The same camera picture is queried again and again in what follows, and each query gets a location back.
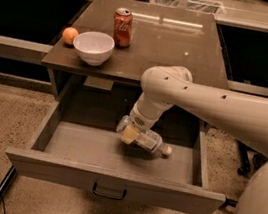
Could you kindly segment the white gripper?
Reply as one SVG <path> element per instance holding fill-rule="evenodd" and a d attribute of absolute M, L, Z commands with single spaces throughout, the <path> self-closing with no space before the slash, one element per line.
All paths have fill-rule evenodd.
<path fill-rule="evenodd" d="M 159 119 L 156 113 L 151 116 L 147 116 L 146 114 L 141 112 L 137 103 L 133 105 L 133 108 L 130 111 L 129 118 L 134 125 L 128 124 L 121 135 L 121 140 L 123 141 L 123 143 L 128 145 L 133 143 L 134 140 L 136 140 L 137 137 L 140 136 L 139 128 L 141 128 L 142 130 L 149 130 Z"/>

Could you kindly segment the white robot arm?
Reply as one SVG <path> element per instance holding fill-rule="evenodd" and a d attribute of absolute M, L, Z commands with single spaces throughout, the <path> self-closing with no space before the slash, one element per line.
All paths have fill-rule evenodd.
<path fill-rule="evenodd" d="M 185 67 L 152 67 L 142 74 L 141 97 L 130 112 L 130 123 L 119 128 L 130 144 L 158 121 L 171 106 L 179 106 L 225 131 L 266 156 L 250 178 L 235 214 L 268 214 L 268 99 L 197 85 Z"/>

